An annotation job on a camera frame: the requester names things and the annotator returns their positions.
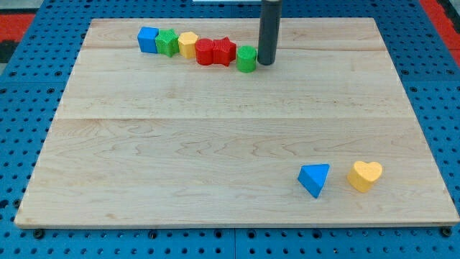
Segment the yellow hexagon block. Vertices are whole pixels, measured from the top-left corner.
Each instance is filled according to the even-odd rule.
[[[198,35],[193,32],[184,32],[179,36],[179,52],[184,58],[194,58],[195,42],[198,40]]]
[[[377,162],[357,161],[346,176],[348,182],[358,191],[368,192],[382,175],[383,167]]]

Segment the black cylinder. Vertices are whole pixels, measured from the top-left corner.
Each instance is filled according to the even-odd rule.
[[[276,56],[278,30],[280,29],[282,0],[262,0],[257,61],[272,65]]]

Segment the blue pegboard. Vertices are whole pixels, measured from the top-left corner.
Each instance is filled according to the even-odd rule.
[[[92,18],[258,17],[259,4],[45,0],[0,78],[0,258],[458,258],[459,227],[339,230],[20,230],[25,192]],[[284,17],[374,17],[460,204],[460,72],[416,0],[284,0]]]

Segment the wood grain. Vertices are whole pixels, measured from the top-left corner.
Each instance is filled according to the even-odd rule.
[[[276,63],[250,74],[141,53],[145,25],[257,45],[256,19],[93,20],[18,226],[459,221],[373,19],[284,19]],[[356,160],[384,166],[369,193],[346,180]],[[296,180],[311,163],[331,164],[319,199]]]

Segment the green block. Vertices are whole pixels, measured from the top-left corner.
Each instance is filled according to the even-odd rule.
[[[178,38],[173,29],[161,29],[155,38],[158,53],[165,54],[168,57],[179,53]]]
[[[257,51],[252,46],[241,46],[236,52],[236,68],[243,73],[256,69]]]

